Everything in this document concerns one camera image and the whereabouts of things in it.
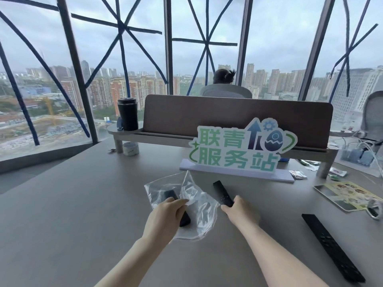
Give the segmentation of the person's right hand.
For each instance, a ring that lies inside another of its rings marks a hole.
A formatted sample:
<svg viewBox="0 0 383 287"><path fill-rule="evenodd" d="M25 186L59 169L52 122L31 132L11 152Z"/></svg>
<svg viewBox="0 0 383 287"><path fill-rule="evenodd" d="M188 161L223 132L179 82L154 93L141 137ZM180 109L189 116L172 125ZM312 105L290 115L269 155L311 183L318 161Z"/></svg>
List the person's right hand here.
<svg viewBox="0 0 383 287"><path fill-rule="evenodd" d="M251 203L241 196L236 195L234 198L234 206L236 208L236 215L227 217L242 234L259 226L261 216Z"/></svg>

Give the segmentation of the short black remote control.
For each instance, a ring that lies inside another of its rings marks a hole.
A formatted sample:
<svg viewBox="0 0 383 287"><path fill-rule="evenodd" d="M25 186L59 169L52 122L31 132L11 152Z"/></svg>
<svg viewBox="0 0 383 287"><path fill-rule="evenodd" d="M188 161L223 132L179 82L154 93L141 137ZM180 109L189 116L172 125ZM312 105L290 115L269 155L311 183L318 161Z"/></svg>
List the short black remote control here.
<svg viewBox="0 0 383 287"><path fill-rule="evenodd" d="M175 193L174 189L172 189L172 190L164 191L164 200L167 198L174 198L174 200L177 200L177 199L179 199L179 196ZM188 213L185 211L183 213L181 220L180 220L179 227L188 226L190 223L191 223L191 219L190 219Z"/></svg>

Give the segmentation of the slim black remote control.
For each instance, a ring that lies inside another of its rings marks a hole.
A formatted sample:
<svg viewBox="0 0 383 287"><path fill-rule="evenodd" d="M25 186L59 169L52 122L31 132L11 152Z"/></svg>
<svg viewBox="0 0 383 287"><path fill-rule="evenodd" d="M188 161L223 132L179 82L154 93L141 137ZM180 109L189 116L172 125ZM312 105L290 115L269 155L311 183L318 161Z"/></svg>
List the slim black remote control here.
<svg viewBox="0 0 383 287"><path fill-rule="evenodd" d="M228 194L226 188L223 186L221 181L216 181L213 183L213 188L217 192L221 204L226 205L227 207L232 207L234 201Z"/></svg>

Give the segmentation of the clear plastic bag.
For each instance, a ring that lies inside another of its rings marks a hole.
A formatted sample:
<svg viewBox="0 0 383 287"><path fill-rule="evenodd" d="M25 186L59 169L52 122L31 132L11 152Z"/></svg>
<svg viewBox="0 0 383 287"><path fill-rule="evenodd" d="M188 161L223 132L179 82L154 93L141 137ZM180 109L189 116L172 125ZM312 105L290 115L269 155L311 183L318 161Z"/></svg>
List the clear plastic bag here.
<svg viewBox="0 0 383 287"><path fill-rule="evenodd" d="M144 185L152 208L164 201L164 191L174 189L180 199L188 199L186 212L191 223L179 227L175 240L197 241L213 228L220 204L195 184L189 171L173 174Z"/></svg>

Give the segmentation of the person's left forearm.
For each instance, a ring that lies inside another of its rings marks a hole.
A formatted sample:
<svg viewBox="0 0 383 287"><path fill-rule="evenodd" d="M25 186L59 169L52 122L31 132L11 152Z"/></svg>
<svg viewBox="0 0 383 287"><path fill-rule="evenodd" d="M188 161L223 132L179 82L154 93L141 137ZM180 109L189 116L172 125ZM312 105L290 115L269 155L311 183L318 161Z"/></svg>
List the person's left forearm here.
<svg viewBox="0 0 383 287"><path fill-rule="evenodd" d="M138 287L170 239L143 236L94 287Z"/></svg>

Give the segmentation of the green lettered sign stand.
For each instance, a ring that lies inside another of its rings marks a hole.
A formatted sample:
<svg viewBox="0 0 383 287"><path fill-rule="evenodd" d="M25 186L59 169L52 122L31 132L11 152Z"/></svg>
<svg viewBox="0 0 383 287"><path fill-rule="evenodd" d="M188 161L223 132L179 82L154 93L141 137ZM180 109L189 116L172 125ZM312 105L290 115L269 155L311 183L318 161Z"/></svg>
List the green lettered sign stand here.
<svg viewBox="0 0 383 287"><path fill-rule="evenodd" d="M244 129L199 125L197 132L180 170L294 183L290 172L277 169L277 165L298 138L280 128L275 119L256 117Z"/></svg>

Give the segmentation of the white tape roll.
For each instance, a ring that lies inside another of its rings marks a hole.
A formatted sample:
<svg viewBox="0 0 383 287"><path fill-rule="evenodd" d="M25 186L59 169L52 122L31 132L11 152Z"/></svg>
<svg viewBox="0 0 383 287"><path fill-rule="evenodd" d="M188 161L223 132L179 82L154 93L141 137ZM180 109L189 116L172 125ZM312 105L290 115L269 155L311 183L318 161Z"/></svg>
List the white tape roll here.
<svg viewBox="0 0 383 287"><path fill-rule="evenodd" d="M139 154L139 144L137 142L124 142L122 151L125 156L136 156Z"/></svg>

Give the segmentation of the brown desk divider panel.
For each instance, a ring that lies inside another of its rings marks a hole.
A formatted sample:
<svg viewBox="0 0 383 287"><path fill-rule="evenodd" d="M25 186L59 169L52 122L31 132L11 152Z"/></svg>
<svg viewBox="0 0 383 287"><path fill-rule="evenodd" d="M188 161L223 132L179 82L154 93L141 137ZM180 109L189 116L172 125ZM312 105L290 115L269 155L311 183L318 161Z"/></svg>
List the brown desk divider panel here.
<svg viewBox="0 0 383 287"><path fill-rule="evenodd" d="M296 147L326 149L333 106L325 102L148 95L143 131L196 137L198 126L244 129L254 118L273 118L297 135Z"/></svg>

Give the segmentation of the grey desk shelf riser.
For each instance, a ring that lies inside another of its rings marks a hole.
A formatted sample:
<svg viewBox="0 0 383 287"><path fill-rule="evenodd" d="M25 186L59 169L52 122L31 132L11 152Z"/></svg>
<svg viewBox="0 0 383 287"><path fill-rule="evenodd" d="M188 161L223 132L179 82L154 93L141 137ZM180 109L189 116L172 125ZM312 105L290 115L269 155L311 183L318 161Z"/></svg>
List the grey desk shelf riser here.
<svg viewBox="0 0 383 287"><path fill-rule="evenodd" d="M148 133L143 132L142 130L143 129L141 128L131 132L124 130L120 131L117 129L116 124L112 124L107 127L108 133L113 136L117 153L123 152L123 141L138 142L144 144L157 144L165 146L176 146L186 148L188 150L191 149L190 143L193 140L193 137ZM329 170L335 161L337 153L337 149L294 147L289 151L281 154L280 156L282 158L289 159L307 159L319 161L320 165L316 175L320 178L325 179L327 178Z"/></svg>

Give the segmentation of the black travel tumbler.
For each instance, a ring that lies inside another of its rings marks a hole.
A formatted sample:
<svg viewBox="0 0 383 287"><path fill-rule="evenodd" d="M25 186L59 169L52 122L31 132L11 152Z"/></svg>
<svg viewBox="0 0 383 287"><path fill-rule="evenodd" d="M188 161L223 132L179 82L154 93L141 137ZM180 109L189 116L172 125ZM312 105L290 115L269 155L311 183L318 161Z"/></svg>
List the black travel tumbler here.
<svg viewBox="0 0 383 287"><path fill-rule="evenodd" d="M118 99L117 106L124 131L138 130L137 100L131 97Z"/></svg>

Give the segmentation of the illustrated yellow card tray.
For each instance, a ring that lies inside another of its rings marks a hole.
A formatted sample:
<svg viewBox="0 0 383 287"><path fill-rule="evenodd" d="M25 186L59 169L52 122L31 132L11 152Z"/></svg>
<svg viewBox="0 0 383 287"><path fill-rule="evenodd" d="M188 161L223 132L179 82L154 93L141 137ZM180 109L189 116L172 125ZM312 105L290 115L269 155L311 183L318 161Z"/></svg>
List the illustrated yellow card tray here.
<svg viewBox="0 0 383 287"><path fill-rule="evenodd" d="M371 199L383 202L383 198L350 181L329 182L313 188L346 212L366 210Z"/></svg>

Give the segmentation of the blue power strip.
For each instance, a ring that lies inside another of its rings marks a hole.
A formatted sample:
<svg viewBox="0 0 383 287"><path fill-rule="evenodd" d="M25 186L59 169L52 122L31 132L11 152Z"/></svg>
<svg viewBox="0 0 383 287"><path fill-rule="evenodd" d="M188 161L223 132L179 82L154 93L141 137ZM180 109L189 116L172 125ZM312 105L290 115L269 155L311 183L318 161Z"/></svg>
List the blue power strip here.
<svg viewBox="0 0 383 287"><path fill-rule="evenodd" d="M340 160L369 167L374 161L374 156L367 148L345 149L341 153Z"/></svg>

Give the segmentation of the clear tape roll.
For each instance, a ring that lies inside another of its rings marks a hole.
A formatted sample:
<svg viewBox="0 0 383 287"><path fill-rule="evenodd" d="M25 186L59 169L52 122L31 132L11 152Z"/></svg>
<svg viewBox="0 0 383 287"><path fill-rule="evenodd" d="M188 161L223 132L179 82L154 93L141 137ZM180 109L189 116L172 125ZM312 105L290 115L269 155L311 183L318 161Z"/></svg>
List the clear tape roll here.
<svg viewBox="0 0 383 287"><path fill-rule="evenodd" d="M383 201L370 199L367 203L366 211L374 220L383 219Z"/></svg>

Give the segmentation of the grey mesh office chair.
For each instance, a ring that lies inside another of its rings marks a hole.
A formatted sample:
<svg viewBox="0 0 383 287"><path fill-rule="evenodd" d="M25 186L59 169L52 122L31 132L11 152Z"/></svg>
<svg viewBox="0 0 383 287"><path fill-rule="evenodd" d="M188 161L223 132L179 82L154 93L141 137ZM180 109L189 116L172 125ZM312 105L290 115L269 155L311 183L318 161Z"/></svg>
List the grey mesh office chair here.
<svg viewBox="0 0 383 287"><path fill-rule="evenodd" d="M363 108L361 138L383 144L383 91L370 94Z"/></svg>

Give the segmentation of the dark window frame post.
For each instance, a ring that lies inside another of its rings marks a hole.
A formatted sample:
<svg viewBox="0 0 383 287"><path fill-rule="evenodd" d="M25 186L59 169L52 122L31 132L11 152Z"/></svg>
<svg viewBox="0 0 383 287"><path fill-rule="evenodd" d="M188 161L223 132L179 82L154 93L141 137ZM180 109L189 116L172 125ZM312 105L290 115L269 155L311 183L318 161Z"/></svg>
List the dark window frame post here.
<svg viewBox="0 0 383 287"><path fill-rule="evenodd" d="M98 144L97 130L96 130L95 122L93 120L93 114L92 114L92 109L89 102L88 93L85 88L84 77L83 77L82 68L80 65L79 54L75 44L75 38L74 38L73 30L72 30L72 25L70 22L70 15L67 8L66 0L56 0L56 2L59 9L60 17L62 20L70 57L72 60L76 80L79 87L79 92L83 102L84 113L87 119L90 136L92 138L92 144L96 145Z"/></svg>
<svg viewBox="0 0 383 287"><path fill-rule="evenodd" d="M253 1L254 0L245 0L244 10L242 14L242 17L243 17L242 28L241 28L240 42L238 45L239 51L238 51L237 71L236 71L236 79L235 79L235 84L237 86L242 86Z"/></svg>
<svg viewBox="0 0 383 287"><path fill-rule="evenodd" d="M318 57L323 45L323 40L328 28L328 23L331 18L335 0L325 0L323 9L320 15L317 31L314 36L313 45L309 54L307 67L305 70L302 85L299 91L298 101L305 101L311 81L314 75L314 71L317 65Z"/></svg>
<svg viewBox="0 0 383 287"><path fill-rule="evenodd" d="M164 0L164 36L167 75L167 94L174 94L173 48L172 48L172 7L171 0Z"/></svg>

